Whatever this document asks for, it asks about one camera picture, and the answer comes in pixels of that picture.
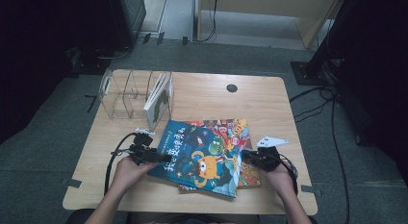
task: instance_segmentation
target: blue book cover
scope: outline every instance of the blue book cover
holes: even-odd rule
[[[250,147],[246,120],[223,119],[190,124],[169,120],[157,153],[172,156],[149,175],[188,187],[237,196],[241,150]]]

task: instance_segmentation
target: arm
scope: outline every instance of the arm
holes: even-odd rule
[[[270,172],[261,172],[267,176],[270,185],[277,191],[285,207],[289,224],[311,223],[293,189],[292,178],[282,164]]]
[[[137,166],[129,157],[120,160],[117,163],[111,187],[86,223],[112,223],[120,200],[126,191],[156,165],[156,163],[148,163]]]

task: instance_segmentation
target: gray carpet floor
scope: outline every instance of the gray carpet floor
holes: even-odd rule
[[[312,51],[155,39],[113,60],[112,69],[149,69],[281,77],[292,98],[312,87],[299,86],[291,61],[307,62]],[[90,108],[101,76],[66,78],[42,105],[31,123],[5,141],[0,154],[0,223],[65,223],[72,211],[63,208],[64,179],[70,179],[99,102]],[[293,114],[323,103],[318,91],[292,102]],[[334,133],[344,163],[344,176],[332,137],[332,104],[297,122],[319,211],[318,223],[407,223],[408,190],[393,160],[372,147],[355,143],[351,121],[341,102],[334,104]],[[119,212],[115,223],[122,223]],[[262,215],[262,223],[285,223],[282,215]]]

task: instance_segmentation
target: children's book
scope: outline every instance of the children's book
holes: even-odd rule
[[[242,162],[240,178],[238,180],[238,188],[255,187],[259,186],[260,184],[261,179],[258,169],[255,166]],[[188,187],[182,184],[179,184],[178,188],[180,192],[190,192],[197,190],[196,187]]]
[[[168,105],[172,96],[171,93],[171,76],[168,74],[161,74],[153,87],[153,90],[150,92],[143,108],[150,130],[154,130],[166,109],[169,108]]]
[[[189,123],[169,120],[158,153],[172,156],[149,175],[230,197],[237,196],[242,155],[250,148],[244,118]]]

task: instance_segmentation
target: wooden table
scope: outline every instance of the wooden table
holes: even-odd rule
[[[117,70],[115,76],[126,70]],[[143,79],[149,71],[134,71],[136,79]],[[173,72],[174,96],[172,115],[174,120],[198,120],[221,118],[246,118],[255,146],[263,136],[287,139],[278,151],[296,165],[298,198],[309,215],[318,211],[314,193],[303,192],[300,187],[310,186],[310,178],[304,160],[293,114],[284,82],[277,77],[256,77],[221,74]],[[229,92],[226,87],[234,84],[238,91]],[[156,135],[150,146],[157,146],[166,126],[165,117],[155,129]],[[136,127],[145,128],[143,117],[135,119],[110,119],[103,107],[97,112],[83,153],[73,174],[81,181],[79,188],[69,187],[64,207],[68,210],[96,208],[103,197],[105,172],[118,143]],[[129,147],[131,140],[124,142]],[[241,213],[283,214],[282,202],[262,178],[261,187],[238,190],[237,198],[229,198],[212,192],[197,191],[180,194],[177,186],[165,180],[145,175],[124,196],[121,211],[137,212],[197,212],[197,213]]]
[[[215,0],[197,0],[197,39],[201,39],[201,12],[213,11],[214,3]],[[303,44],[309,48],[326,20],[338,10],[338,3],[339,0],[217,0],[217,12],[294,17]]]

